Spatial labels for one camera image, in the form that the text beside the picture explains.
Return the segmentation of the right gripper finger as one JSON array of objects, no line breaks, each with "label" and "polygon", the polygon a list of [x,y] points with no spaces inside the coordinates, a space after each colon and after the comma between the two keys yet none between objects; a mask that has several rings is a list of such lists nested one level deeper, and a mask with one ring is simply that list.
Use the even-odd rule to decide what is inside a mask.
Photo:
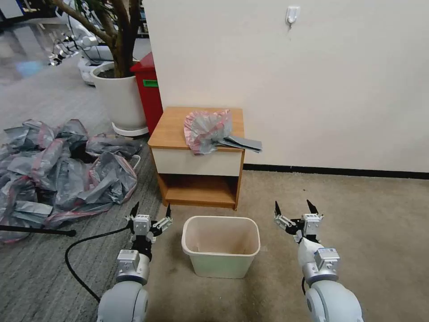
[{"label": "right gripper finger", "polygon": [[320,213],[320,212],[317,210],[316,206],[315,206],[314,204],[312,204],[312,203],[311,203],[311,201],[310,201],[310,200],[308,200],[308,199],[307,199],[307,205],[308,205],[309,213],[310,213],[310,214],[317,215],[320,219],[323,219],[324,214],[323,214],[323,213]]},{"label": "right gripper finger", "polygon": [[274,208],[274,223],[277,224],[280,228],[282,228],[285,231],[288,228],[292,227],[292,222],[287,217],[282,215],[281,209],[277,201],[275,201],[275,208]]}]

